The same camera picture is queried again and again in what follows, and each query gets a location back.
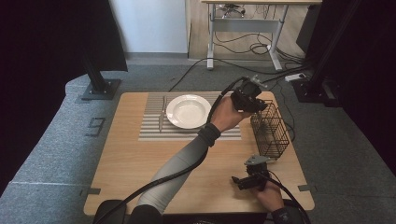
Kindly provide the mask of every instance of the power strip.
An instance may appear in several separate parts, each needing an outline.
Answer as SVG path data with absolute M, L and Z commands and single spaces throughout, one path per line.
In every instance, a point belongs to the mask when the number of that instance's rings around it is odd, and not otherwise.
M 306 77 L 306 75 L 304 73 L 299 73 L 299 74 L 295 74 L 295 75 L 286 76 L 285 80 L 287 82 L 290 82 L 290 81 L 293 81 L 293 80 L 296 80 L 296 79 L 305 78 L 305 77 Z

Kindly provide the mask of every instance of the desk leg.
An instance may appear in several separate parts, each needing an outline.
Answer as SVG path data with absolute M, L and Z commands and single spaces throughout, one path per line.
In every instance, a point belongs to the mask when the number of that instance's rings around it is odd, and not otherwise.
M 215 4 L 210 4 L 210 10 L 209 10 L 209 46 L 207 48 L 207 70 L 213 70 L 213 51 L 214 49 L 214 44 L 213 44 L 213 25 L 215 22 L 215 16 L 216 16 L 216 5 Z
M 286 14 L 288 13 L 288 9 L 289 9 L 288 5 L 283 6 L 282 18 L 279 19 L 279 23 L 276 27 L 276 32 L 274 33 L 274 38 L 272 40 L 271 45 L 267 46 L 268 52 L 270 53 L 276 71 L 282 70 L 282 65 L 280 65 L 279 59 L 277 58 L 276 45 L 280 37 L 280 32 L 282 31 L 283 23 L 285 23 L 285 18 L 286 18 Z

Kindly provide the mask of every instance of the gray carpet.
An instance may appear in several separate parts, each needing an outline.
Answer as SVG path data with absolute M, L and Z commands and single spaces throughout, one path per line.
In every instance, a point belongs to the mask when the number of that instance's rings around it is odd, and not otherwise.
M 230 65 L 207 71 L 199 64 L 174 91 L 222 91 L 238 77 L 255 75 Z M 189 68 L 131 64 L 129 72 L 103 72 L 105 78 L 121 79 L 116 95 L 87 104 L 78 97 L 88 77 L 70 81 L 58 113 L 0 198 L 0 223 L 92 223 L 83 206 L 120 96 L 169 91 Z M 294 124 L 293 145 L 316 205 L 308 212 L 312 223 L 396 223 L 395 176 L 344 110 L 301 104 L 290 83 L 278 84 L 272 92 L 284 120 Z M 90 127 L 95 118 L 104 120 L 101 130 Z

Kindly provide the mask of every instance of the human arm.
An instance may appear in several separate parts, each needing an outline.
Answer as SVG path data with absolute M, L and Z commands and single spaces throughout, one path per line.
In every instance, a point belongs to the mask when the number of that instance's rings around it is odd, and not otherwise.
M 214 145 L 215 140 L 220 137 L 222 132 L 233 128 L 242 119 L 248 116 L 250 116 L 249 113 L 237 112 L 233 108 L 233 102 L 230 97 L 224 97 L 213 113 L 210 123 L 198 132 L 197 137 L 174 155 L 157 174 L 152 177 L 152 180 L 173 175 L 174 173 L 192 166 L 206 154 L 208 147 Z M 141 206 L 146 208 L 154 207 L 158 210 L 160 215 L 163 214 L 167 205 L 187 180 L 189 174 L 190 173 L 184 174 L 144 192 L 137 202 L 137 210 L 135 209 L 133 211 L 129 223 L 137 223 L 138 220 L 134 218 L 138 215 L 137 213 L 142 213 Z
M 251 189 L 250 191 L 262 206 L 271 213 L 275 224 L 293 223 L 292 217 L 283 203 L 280 188 L 276 184 L 267 181 L 263 190 Z

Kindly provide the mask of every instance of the desk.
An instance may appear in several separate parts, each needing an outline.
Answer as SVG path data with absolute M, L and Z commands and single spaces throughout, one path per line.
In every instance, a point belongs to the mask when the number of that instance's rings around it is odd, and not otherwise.
M 169 158 L 190 142 L 139 141 L 140 127 L 150 94 L 153 93 L 128 92 L 121 96 L 92 181 L 92 189 L 99 189 L 100 193 L 88 195 L 84 206 L 85 214 L 94 215 L 102 201 L 123 200 L 147 184 Z M 273 100 L 276 104 L 274 95 L 269 91 L 263 92 L 259 97 Z M 232 175 L 247 177 L 244 162 L 251 155 L 258 154 L 250 120 L 244 119 L 239 128 L 240 140 L 218 139 L 209 149 L 204 162 L 192 171 L 185 185 L 169 203 L 165 214 L 263 211 L 248 190 L 239 190 L 231 180 Z M 289 144 L 280 159 L 268 164 L 268 169 L 280 178 L 305 210 L 314 208 L 310 191 L 298 189 L 298 186 L 306 185 L 306 181 L 292 144 Z M 132 212 L 137 199 L 138 197 L 128 203 L 128 214 Z
M 253 32 L 272 33 L 273 40 L 268 45 L 268 52 L 276 71 L 282 70 L 282 66 L 277 58 L 276 45 L 288 13 L 289 5 L 319 5 L 322 0 L 201 0 L 202 3 L 210 5 L 209 9 L 209 44 L 207 50 L 207 69 L 213 69 L 214 44 L 213 34 L 219 32 Z M 276 20 L 265 19 L 220 19 L 215 18 L 216 4 L 240 4 L 240 5 L 283 5 L 282 17 Z

